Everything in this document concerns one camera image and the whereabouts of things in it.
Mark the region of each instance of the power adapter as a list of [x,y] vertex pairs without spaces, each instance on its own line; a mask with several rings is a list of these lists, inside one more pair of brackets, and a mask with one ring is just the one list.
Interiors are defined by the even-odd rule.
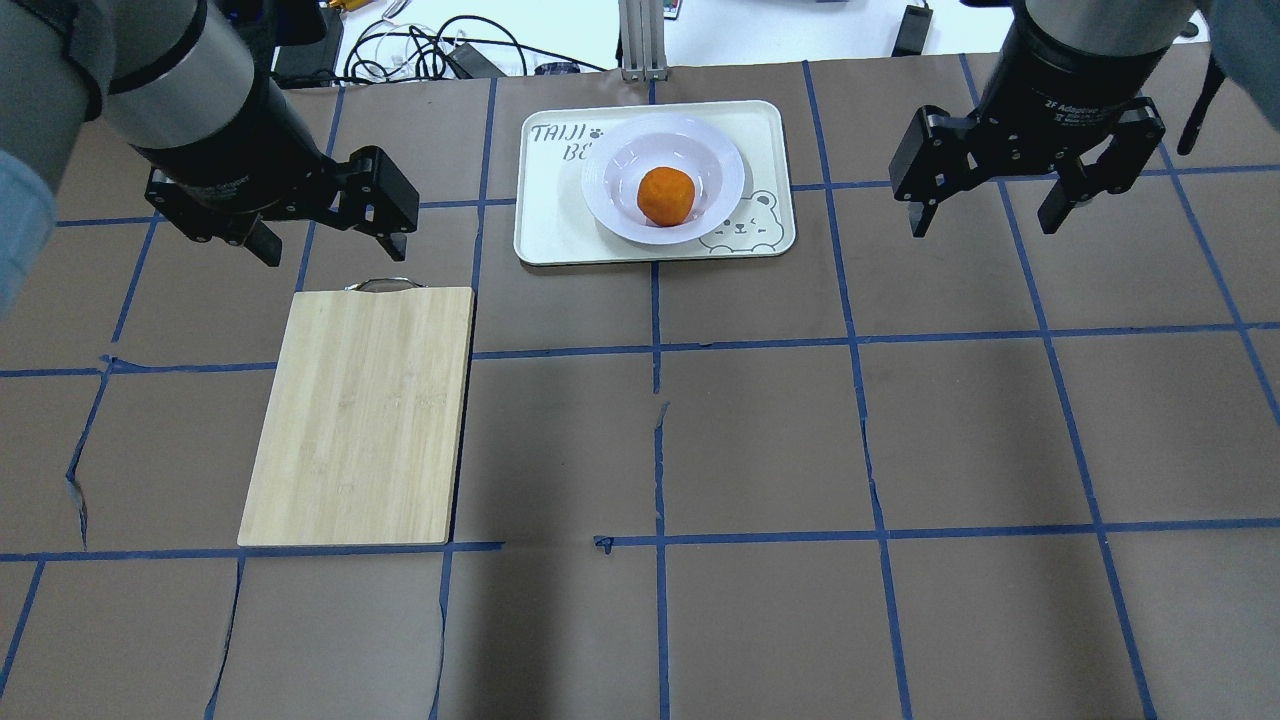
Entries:
[[932,9],[908,5],[906,12],[902,13],[902,24],[897,28],[897,40],[893,41],[893,56],[901,58],[923,53],[932,19]]
[[507,73],[498,69],[498,65],[489,61],[489,58],[485,58],[470,42],[454,47],[453,53],[449,53],[444,58],[444,61],[453,69],[453,74],[462,79],[477,77],[507,77]]

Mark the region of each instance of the bear illustration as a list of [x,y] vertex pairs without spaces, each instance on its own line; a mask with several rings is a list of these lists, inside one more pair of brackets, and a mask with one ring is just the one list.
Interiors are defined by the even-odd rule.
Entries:
[[756,190],[739,201],[727,220],[698,238],[712,255],[773,250],[786,231],[778,220],[778,199],[767,190]]

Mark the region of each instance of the white table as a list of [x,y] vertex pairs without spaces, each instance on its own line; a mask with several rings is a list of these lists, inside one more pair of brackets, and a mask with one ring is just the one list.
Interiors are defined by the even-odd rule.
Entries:
[[[667,64],[741,65],[883,58],[893,49],[902,9],[911,1],[684,0],[680,18],[667,20],[664,26]],[[389,4],[390,0],[376,0],[346,15],[339,64],[360,32],[376,22]],[[931,55],[995,53],[1000,50],[1012,20],[1012,12],[1004,8],[966,8],[960,0],[931,0],[929,5],[933,8],[933,24],[924,51]],[[457,14],[492,18],[506,26],[524,45],[604,68],[617,67],[616,0],[547,4],[526,0],[410,0],[396,22],[439,28],[442,22]],[[1203,18],[1197,13],[1193,19],[1201,27],[1196,40],[1207,40]],[[475,22],[451,26],[451,35],[453,29],[462,29],[471,37],[503,38],[497,29]],[[406,56],[411,49],[399,38],[388,38],[378,49],[376,58],[383,64],[394,64],[394,58]],[[480,49],[503,72],[520,74],[520,60],[513,50],[490,45]],[[549,60],[530,54],[529,72]]]

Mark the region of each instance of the brown table surface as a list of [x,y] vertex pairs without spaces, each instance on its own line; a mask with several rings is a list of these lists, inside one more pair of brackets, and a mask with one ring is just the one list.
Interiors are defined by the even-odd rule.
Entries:
[[[1206,54],[1149,83],[1174,133]],[[521,122],[650,101],[617,73],[292,94],[420,190],[403,264],[188,242],[86,127],[0,324],[0,717],[1272,715],[1280,136],[1229,85],[1053,237],[1033,179],[913,240],[888,158],[992,64],[675,68],[782,111],[759,260],[520,264]],[[292,293],[388,274],[477,291],[453,542],[238,550]]]

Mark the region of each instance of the blue grid line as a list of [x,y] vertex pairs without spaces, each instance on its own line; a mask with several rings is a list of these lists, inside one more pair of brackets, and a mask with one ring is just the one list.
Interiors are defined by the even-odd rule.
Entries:
[[[1139,520],[1105,523],[1107,533],[1172,533],[1204,530],[1280,529],[1280,518],[1221,518],[1210,520]],[[612,552],[618,547],[653,547],[657,544],[763,544],[791,542],[872,542],[884,534],[890,541],[948,538],[1011,538],[1044,536],[1092,536],[1092,523],[1061,525],[991,525],[963,528],[890,528],[877,530],[783,530],[759,533],[691,533],[677,536],[596,536],[595,544]]]
[[[823,172],[823,177],[827,177],[829,170]],[[864,190],[868,187],[892,187],[890,181],[854,181],[854,182],[831,182],[828,178],[826,182],[829,190]]]
[[663,461],[664,427],[671,402],[662,404],[658,424],[653,428],[653,507],[655,571],[658,579],[658,716],[671,720],[671,653],[667,634],[667,500],[663,489],[666,474]]
[[718,342],[669,342],[663,352],[695,352],[699,350],[751,350],[762,347],[819,347],[849,345],[847,337],[797,337],[790,340],[724,340]]
[[67,462],[67,473],[63,475],[63,480],[67,486],[67,495],[76,503],[76,514],[79,520],[79,536],[81,536],[81,550],[88,550],[88,505],[84,501],[84,491],[81,488],[79,480],[76,478],[76,471],[79,469],[81,455],[84,454],[84,446],[88,443],[88,434],[93,429],[93,420],[97,419],[97,411],[102,406],[102,397],[106,396],[106,384],[111,380],[111,357],[102,357],[106,361],[106,366],[102,369],[99,383],[97,393],[93,396],[93,405],[88,409],[88,416],[84,419],[84,428],[81,430],[79,438],[76,441],[76,450],[72,451],[72,459]]
[[[973,73],[969,68],[969,59],[960,55],[960,67],[964,70],[965,82],[974,102],[978,102],[977,88],[973,82]],[[1043,338],[1044,354],[1048,357],[1050,372],[1053,375],[1053,386],[1057,389],[1057,400],[1062,409],[1062,419],[1066,423],[1068,434],[1071,438],[1071,450],[1075,455],[1075,465],[1080,474],[1080,486],[1084,491],[1084,500],[1089,506],[1089,518],[1098,542],[1098,551],[1102,555],[1102,565],[1106,570],[1107,584],[1111,588],[1111,600],[1115,605],[1116,618],[1120,623],[1120,634],[1124,638],[1125,650],[1129,653],[1129,666],[1133,671],[1134,683],[1138,689],[1138,698],[1142,702],[1143,716],[1148,720],[1156,719],[1156,707],[1151,700],[1151,691],[1147,687],[1147,674],[1142,666],[1142,657],[1138,653],[1138,643],[1133,635],[1133,626],[1129,623],[1129,611],[1125,606],[1124,592],[1120,588],[1120,575],[1116,571],[1115,560],[1111,556],[1111,546],[1107,542],[1107,530],[1102,523],[1102,511],[1098,507],[1098,498],[1093,489],[1093,478],[1084,456],[1084,446],[1080,442],[1079,428],[1075,424],[1075,414],[1071,410],[1071,398],[1066,392],[1066,382],[1062,377],[1062,368],[1059,364],[1057,350],[1053,347],[1053,334],[1050,332],[1048,320],[1044,315],[1044,306],[1041,302],[1039,291],[1036,287],[1036,275],[1032,272],[1030,259],[1027,255],[1027,246],[1023,242],[1023,233],[1014,214],[1014,205],[1009,197],[1009,188],[1004,181],[996,182],[1000,190],[1000,200],[1005,208],[1005,218],[1009,220],[1009,229],[1014,237],[1014,247],[1018,250],[1018,261],[1023,268],[1023,277],[1027,281],[1027,291],[1032,299],[1032,307],[1036,310],[1036,323]]]
[[151,222],[151,217],[138,215],[137,218],[95,218],[91,220],[58,220],[59,228],[83,228],[93,225],[143,225]]
[[965,342],[975,340],[1027,340],[1039,337],[1038,331],[978,331],[960,333],[913,333],[858,336],[858,345],[891,345],[904,342]]
[[440,208],[475,208],[479,204],[479,200],[433,200],[419,202],[417,206],[421,210],[438,210]]
[[205,720],[214,720],[218,711],[218,693],[223,689],[223,674],[227,671],[227,657],[232,650],[232,632],[236,629],[236,610],[239,607],[239,591],[244,584],[244,553],[236,559],[236,593],[232,594],[232,615],[227,620],[227,635],[223,638],[223,661],[218,666],[218,678],[214,680],[214,689],[209,693],[209,702],[205,703]]
[[453,578],[453,552],[444,553],[440,565],[440,666],[435,671],[435,693],[431,696],[431,712],[429,720],[438,720],[440,716],[440,682],[444,680],[444,634],[448,632],[449,621],[449,584]]
[[484,217],[489,204],[489,155],[493,151],[493,113],[498,102],[498,78],[489,78],[489,108],[484,120],[484,154],[480,158],[480,197],[476,201],[476,243],[471,252],[471,290],[480,292],[480,260],[484,255]]
[[0,562],[88,562],[108,560],[214,560],[223,557],[346,557],[356,555],[430,555],[497,552],[499,541],[443,544],[325,544],[306,547],[191,547],[174,550],[92,550],[63,552],[0,552]]
[[1216,176],[1224,173],[1280,173],[1280,165],[1219,165],[1206,168],[1175,168],[1172,163],[1165,164],[1166,172],[1160,174],[1171,176]]
[[[1245,323],[1249,331],[1277,331],[1280,322]],[[1133,334],[1184,334],[1236,332],[1230,323],[1210,323],[1201,325],[1130,325],[1112,328],[1064,328],[1050,329],[1055,338],[1060,337],[1115,337]],[[902,333],[858,336],[858,345],[925,343],[925,342],[968,342],[982,340],[1028,340],[1039,338],[1039,331],[975,331],[952,333]],[[771,347],[822,347],[846,345],[844,337],[799,337],[782,340],[730,340],[717,342],[663,342],[662,352],[696,352],[700,350],[756,350]],[[524,357],[570,357],[581,355],[640,355],[653,352],[652,345],[607,345],[582,347],[548,347],[539,350],[488,350],[472,354],[474,360],[515,360]],[[274,361],[233,363],[224,365],[138,365],[115,359],[115,372],[120,374],[138,373],[234,373],[252,370],[273,370]],[[97,368],[28,368],[20,370],[0,370],[0,378],[56,377],[56,375],[96,375]]]
[[822,163],[822,181],[826,184],[827,222],[831,228],[831,249],[836,263],[836,281],[840,286],[840,304],[845,315],[845,329],[849,334],[849,357],[854,373],[854,395],[858,400],[858,429],[863,441],[863,461],[867,466],[867,484],[870,492],[872,516],[879,536],[881,579],[884,584],[884,609],[888,616],[890,644],[893,651],[893,670],[897,676],[899,702],[904,720],[911,720],[911,692],[906,676],[906,659],[902,651],[902,630],[897,615],[897,591],[893,587],[893,566],[888,552],[888,536],[884,532],[884,512],[879,493],[876,491],[876,471],[872,466],[870,446],[867,442],[867,395],[863,384],[861,355],[858,350],[858,331],[854,325],[852,307],[849,301],[849,287],[845,279],[845,258],[840,245],[840,224],[836,219],[836,196],[831,182],[831,164],[827,156],[827,141],[822,132],[822,114],[818,110],[818,94],[813,85],[809,61],[800,63],[804,70],[805,90],[809,95],[809,110],[813,114],[813,129],[818,141],[818,159]]
[[[658,81],[649,81],[649,105],[658,104]],[[653,393],[662,391],[662,290],[658,261],[649,263],[649,322],[652,323],[650,338],[653,342]]]
[[133,265],[133,275],[129,278],[129,290],[124,292],[124,301],[120,304],[120,314],[115,318],[115,329],[111,331],[111,343],[120,342],[120,333],[124,332],[124,320],[129,316],[129,307],[133,305],[133,293],[138,290],[138,279],[142,278],[142,265],[147,261],[147,252],[151,250],[151,241],[155,238],[156,227],[160,224],[160,213],[151,215],[147,223],[147,234],[142,238],[142,249],[138,250],[138,261]]
[[1133,523],[1107,523],[1108,533],[1251,530],[1260,528],[1280,528],[1280,518],[1220,518],[1215,520],[1138,520]]
[[[1165,160],[1165,167],[1172,170],[1174,160],[1169,156],[1169,149],[1165,147],[1164,142],[1160,143],[1160,156]],[[1179,179],[1178,173],[1171,174],[1170,179],[1174,182],[1179,202],[1183,204],[1183,211],[1187,213],[1187,222],[1190,223],[1192,232],[1196,233],[1196,242],[1199,243],[1201,251],[1204,254],[1204,261],[1208,263],[1208,269],[1213,273],[1213,281],[1217,282],[1217,288],[1222,292],[1222,301],[1226,304],[1226,310],[1231,314],[1235,329],[1244,343],[1244,352],[1249,356],[1253,373],[1258,377],[1258,384],[1262,386],[1262,395],[1267,400],[1267,407],[1271,409],[1271,418],[1280,425],[1280,404],[1276,402],[1276,395],[1271,389],[1271,380],[1267,379],[1267,372],[1262,366],[1258,351],[1253,347],[1253,340],[1249,337],[1244,318],[1240,315],[1240,309],[1235,304],[1235,299],[1231,297],[1231,290],[1226,286],[1226,277],[1222,275],[1222,268],[1217,264],[1217,259],[1213,258],[1213,250],[1208,245],[1208,237],[1201,227],[1199,218],[1196,217],[1196,210],[1192,208],[1190,197],[1187,196],[1183,181]]]
[[1221,333],[1235,332],[1235,325],[1226,323],[1207,323],[1203,325],[1149,325],[1129,328],[1076,328],[1050,331],[1053,337],[1114,337],[1125,334],[1183,334],[1183,333]]
[[255,370],[274,370],[270,363],[230,363],[225,365],[138,365],[119,357],[110,357],[111,372],[119,375],[152,375],[165,373],[246,373]]
[[[493,115],[494,108],[498,104],[498,78],[489,78],[489,105],[485,110],[485,124],[484,124],[484,152],[480,158],[480,188],[479,199],[476,202],[476,238],[475,246],[471,250],[471,291],[479,297],[480,295],[480,261],[484,252],[484,220],[485,220],[485,206],[488,204],[489,196],[489,158],[493,151]],[[471,313],[471,342],[475,342],[475,327],[476,327],[476,313]],[[476,359],[475,351],[467,354],[467,389],[471,387],[471,363]],[[462,427],[460,433],[465,434],[466,430],[466,410],[463,409]],[[451,507],[451,515],[457,515],[458,509],[458,488],[461,486],[462,478],[462,445],[458,443],[458,459],[454,468],[454,483],[453,483],[453,501]],[[445,546],[448,550],[444,552],[444,561],[440,566],[440,666],[435,676],[435,693],[431,696],[431,711],[428,714],[430,720],[436,720],[440,712],[440,683],[444,680],[444,632],[447,628],[449,618],[449,584],[453,577],[453,548],[460,547],[462,543],[449,543]],[[494,550],[500,550],[499,544]]]
[[0,378],[51,378],[61,375],[96,375],[102,370],[97,368],[49,368],[32,370],[0,370]]
[[13,626],[13,638],[9,639],[9,651],[4,656],[4,667],[0,667],[0,698],[9,684],[9,673],[13,671],[13,659],[18,655],[18,646],[22,644],[22,633],[27,629],[27,618],[31,616],[31,606],[36,602],[36,591],[40,589],[40,578],[45,574],[45,564],[36,562],[36,570],[31,574],[31,584],[27,585],[27,598],[22,602],[22,612]]
[[[1169,177],[1176,176],[1204,176],[1204,174],[1234,174],[1234,173],[1280,173],[1280,165],[1210,165],[1210,167],[1193,167],[1193,168],[1174,168],[1172,170],[1166,168],[1148,168],[1139,173],[1142,177]],[[1010,176],[1004,177],[1005,182],[1037,182],[1053,179],[1053,174],[1043,176]],[[891,182],[887,179],[881,181],[841,181],[831,183],[831,187],[836,190],[856,190],[868,187],[891,187]],[[819,190],[826,190],[827,183],[792,183],[792,192],[813,192]],[[421,209],[440,209],[440,208],[475,208],[479,205],[479,200],[433,200],[426,202],[419,202]],[[485,201],[486,205],[515,205],[515,197],[495,197]],[[128,224],[146,224],[150,223],[148,217],[137,218],[91,218],[84,220],[59,220],[56,225],[59,228],[77,228],[77,227],[93,227],[93,225],[128,225]],[[164,224],[166,220],[160,217],[159,223]]]
[[[333,102],[333,119],[329,120],[329,140],[325,141],[324,154],[333,156],[333,146],[338,141],[338,122],[342,119],[342,102],[347,97],[347,88],[338,86],[338,97]],[[302,245],[302,260],[298,263],[298,281],[293,283],[293,292],[302,292],[302,283],[307,279],[307,265],[311,263],[311,246],[316,240],[316,222],[307,224],[307,240]]]
[[652,345],[608,345],[593,347],[554,347],[548,350],[488,350],[474,352],[475,360],[516,360],[521,357],[573,357],[579,355],[648,355]]

